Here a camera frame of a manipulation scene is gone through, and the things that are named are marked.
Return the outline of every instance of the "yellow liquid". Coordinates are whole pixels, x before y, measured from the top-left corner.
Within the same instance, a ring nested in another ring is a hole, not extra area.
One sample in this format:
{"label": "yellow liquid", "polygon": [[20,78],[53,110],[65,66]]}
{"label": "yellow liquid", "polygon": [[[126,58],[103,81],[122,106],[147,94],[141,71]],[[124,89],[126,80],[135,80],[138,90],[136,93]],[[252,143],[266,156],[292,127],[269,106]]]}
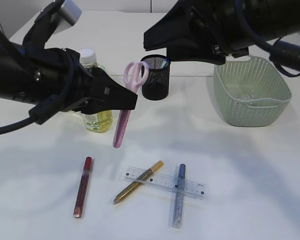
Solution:
{"label": "yellow liquid", "polygon": [[[97,63],[94,63],[92,65],[84,65],[84,67],[87,68],[88,71],[90,71],[90,68],[93,67],[99,67],[106,71],[103,66],[98,65]],[[87,130],[94,133],[105,133],[113,123],[112,111],[108,110],[98,112],[97,114],[93,115],[83,115],[83,121]]]}

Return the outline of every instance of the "red glitter pen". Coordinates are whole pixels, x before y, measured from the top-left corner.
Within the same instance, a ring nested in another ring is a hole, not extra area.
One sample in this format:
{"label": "red glitter pen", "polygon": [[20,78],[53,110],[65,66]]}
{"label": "red glitter pen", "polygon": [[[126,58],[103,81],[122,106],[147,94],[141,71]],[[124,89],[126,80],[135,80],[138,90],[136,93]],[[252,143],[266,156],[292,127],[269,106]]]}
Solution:
{"label": "red glitter pen", "polygon": [[76,219],[80,219],[83,213],[91,168],[92,168],[92,158],[88,156],[85,159],[83,173],[82,173],[78,195],[76,197],[76,202],[75,202],[75,207],[73,212],[73,217]]}

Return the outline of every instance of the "scissor blade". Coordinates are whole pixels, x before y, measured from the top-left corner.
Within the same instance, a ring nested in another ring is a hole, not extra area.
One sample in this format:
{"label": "scissor blade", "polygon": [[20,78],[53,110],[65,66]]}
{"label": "scissor blade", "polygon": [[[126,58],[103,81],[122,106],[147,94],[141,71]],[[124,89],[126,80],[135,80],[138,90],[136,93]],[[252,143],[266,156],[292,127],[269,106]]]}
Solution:
{"label": "scissor blade", "polygon": [[121,147],[126,132],[126,127],[128,124],[130,112],[131,110],[120,111],[118,123],[116,125],[115,134],[113,138],[113,147],[116,149]]}

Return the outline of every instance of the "scissor handle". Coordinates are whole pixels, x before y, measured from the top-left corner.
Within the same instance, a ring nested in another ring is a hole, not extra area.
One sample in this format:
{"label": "scissor handle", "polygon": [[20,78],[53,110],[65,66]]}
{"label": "scissor handle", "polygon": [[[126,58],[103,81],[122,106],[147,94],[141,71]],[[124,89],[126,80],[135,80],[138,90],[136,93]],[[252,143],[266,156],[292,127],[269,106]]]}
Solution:
{"label": "scissor handle", "polygon": [[[144,67],[143,77],[141,78],[140,81],[138,81],[139,73],[141,72],[142,66]],[[129,80],[128,74],[132,67],[133,67],[133,69],[132,69],[131,79]],[[148,75],[149,75],[149,66],[146,62],[144,62],[144,61],[130,62],[124,70],[123,81],[124,81],[127,89],[136,93],[138,91],[138,88],[140,88],[143,84],[145,84],[145,82],[147,81]]]}

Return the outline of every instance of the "pink scissors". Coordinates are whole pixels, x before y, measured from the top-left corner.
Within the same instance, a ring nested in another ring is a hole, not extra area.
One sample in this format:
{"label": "pink scissors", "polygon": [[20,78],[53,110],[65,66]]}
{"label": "pink scissors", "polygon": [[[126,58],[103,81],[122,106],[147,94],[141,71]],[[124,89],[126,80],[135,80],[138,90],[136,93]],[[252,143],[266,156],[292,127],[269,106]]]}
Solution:
{"label": "pink scissors", "polygon": [[[140,81],[138,81],[139,73],[141,71],[142,66],[144,67],[143,77],[141,78]],[[132,74],[129,80],[128,74],[132,67],[133,67]],[[125,87],[136,94],[138,89],[146,82],[148,78],[148,74],[149,74],[149,66],[146,62],[140,61],[140,62],[129,63],[128,66],[126,66],[126,69],[123,74],[123,81],[125,83]],[[124,139],[126,127],[128,124],[130,112],[131,110],[120,111],[119,120],[116,125],[116,130],[113,138],[113,147],[116,149],[121,147],[122,141]]]}

